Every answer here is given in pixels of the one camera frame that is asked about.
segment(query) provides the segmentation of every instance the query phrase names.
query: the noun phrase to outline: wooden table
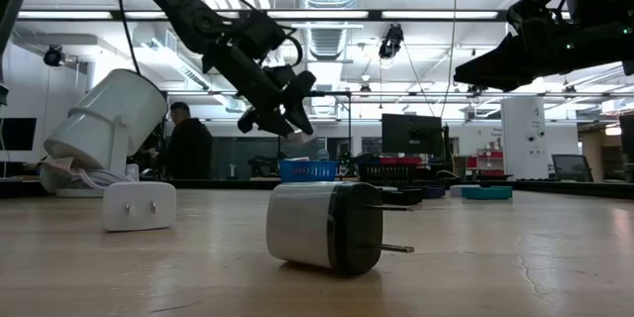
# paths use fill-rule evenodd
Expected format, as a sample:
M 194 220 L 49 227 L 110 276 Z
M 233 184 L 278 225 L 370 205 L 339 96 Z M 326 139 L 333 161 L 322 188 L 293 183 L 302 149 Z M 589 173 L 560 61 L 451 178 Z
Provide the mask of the wooden table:
M 99 199 L 0 200 L 0 316 L 632 316 L 634 203 L 515 192 L 385 213 L 354 278 L 266 251 L 269 192 L 179 191 L 173 229 L 102 233 Z

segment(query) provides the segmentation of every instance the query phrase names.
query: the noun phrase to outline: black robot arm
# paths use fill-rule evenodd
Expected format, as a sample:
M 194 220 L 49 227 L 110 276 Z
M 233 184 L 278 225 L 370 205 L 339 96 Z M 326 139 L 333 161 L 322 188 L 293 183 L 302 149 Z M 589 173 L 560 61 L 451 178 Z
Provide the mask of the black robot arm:
M 0 18 L 2 49 L 22 1 L 0 0 L 0 10 L 5 10 Z M 284 28 L 266 13 L 254 9 L 247 18 L 231 20 L 218 15 L 201 0 L 154 1 L 185 46 L 203 55 L 203 71 L 216 67 L 252 104 L 238 121 L 244 133 L 257 124 L 261 130 L 286 136 L 293 132 L 288 122 L 307 134 L 313 133 L 301 103 L 315 77 L 308 71 L 295 75 L 289 65 L 275 68 L 257 65 L 257 61 L 288 38 Z M 280 105 L 285 107 L 283 115 Z

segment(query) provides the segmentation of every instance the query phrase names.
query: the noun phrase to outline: person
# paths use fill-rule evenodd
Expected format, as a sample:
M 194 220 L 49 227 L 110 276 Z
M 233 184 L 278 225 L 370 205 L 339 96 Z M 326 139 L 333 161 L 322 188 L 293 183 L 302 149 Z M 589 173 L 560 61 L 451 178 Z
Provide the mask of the person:
M 171 139 L 167 145 L 167 176 L 173 179 L 211 178 L 211 149 L 213 137 L 207 128 L 192 118 L 189 107 L 183 102 L 169 106 L 169 116 L 174 123 Z

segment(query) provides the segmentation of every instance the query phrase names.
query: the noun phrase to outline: blue plastic bin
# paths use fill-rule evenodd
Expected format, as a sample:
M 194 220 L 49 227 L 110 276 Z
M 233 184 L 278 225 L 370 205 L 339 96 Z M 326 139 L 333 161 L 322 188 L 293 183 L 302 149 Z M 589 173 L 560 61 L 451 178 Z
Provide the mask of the blue plastic bin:
M 279 162 L 282 182 L 334 181 L 337 177 L 337 161 L 292 161 Z

